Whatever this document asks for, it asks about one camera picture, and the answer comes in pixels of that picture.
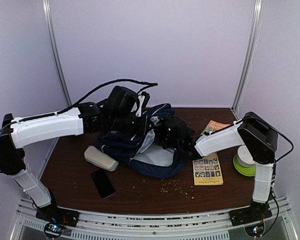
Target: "green plate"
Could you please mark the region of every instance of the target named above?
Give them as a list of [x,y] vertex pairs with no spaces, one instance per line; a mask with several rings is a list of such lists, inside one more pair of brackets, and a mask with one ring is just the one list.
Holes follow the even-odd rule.
[[256,173],[256,165],[249,166],[249,167],[240,165],[237,159],[237,155],[235,155],[233,158],[233,165],[239,173],[247,177],[253,177]]

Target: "white panel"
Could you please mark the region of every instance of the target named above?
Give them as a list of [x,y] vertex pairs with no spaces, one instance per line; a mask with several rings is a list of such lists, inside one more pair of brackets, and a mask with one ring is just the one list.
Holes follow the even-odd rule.
[[[71,100],[101,83],[132,78],[159,83],[149,89],[150,105],[230,107],[254,4],[254,0],[51,0]],[[90,100],[108,97],[111,89]]]
[[[300,1],[268,0],[239,117],[254,111],[295,144],[277,166],[275,189],[287,196],[300,229]],[[280,139],[277,156],[289,149]]]
[[[0,0],[0,127],[5,114],[29,116],[66,106],[53,62],[42,0]],[[40,172],[52,140],[25,148]],[[0,240],[8,239],[21,190],[0,174]]]

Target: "phone screen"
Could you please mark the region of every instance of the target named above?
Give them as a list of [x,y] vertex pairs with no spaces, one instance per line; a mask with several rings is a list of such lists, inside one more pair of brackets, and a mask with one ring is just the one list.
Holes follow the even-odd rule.
[[99,169],[91,173],[93,183],[102,199],[106,199],[116,193],[105,170]]

